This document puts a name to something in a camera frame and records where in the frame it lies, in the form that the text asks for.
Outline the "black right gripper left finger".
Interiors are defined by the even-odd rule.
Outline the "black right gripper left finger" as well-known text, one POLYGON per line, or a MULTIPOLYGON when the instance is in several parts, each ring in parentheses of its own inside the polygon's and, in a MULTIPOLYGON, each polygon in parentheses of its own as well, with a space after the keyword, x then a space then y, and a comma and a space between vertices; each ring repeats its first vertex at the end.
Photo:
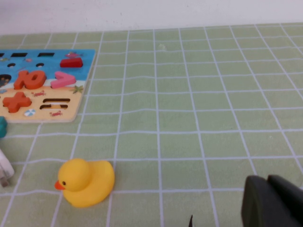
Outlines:
POLYGON ((267 179, 256 175, 246 178, 241 206, 244 227, 301 227, 267 179))

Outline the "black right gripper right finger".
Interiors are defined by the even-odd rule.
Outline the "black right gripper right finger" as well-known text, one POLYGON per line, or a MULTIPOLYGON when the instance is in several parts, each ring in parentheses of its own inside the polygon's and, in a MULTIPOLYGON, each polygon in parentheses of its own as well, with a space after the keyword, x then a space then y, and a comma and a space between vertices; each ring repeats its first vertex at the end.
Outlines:
POLYGON ((269 175, 269 184, 276 191, 284 206, 292 217, 300 224, 303 223, 303 191, 290 181, 279 175, 269 175))

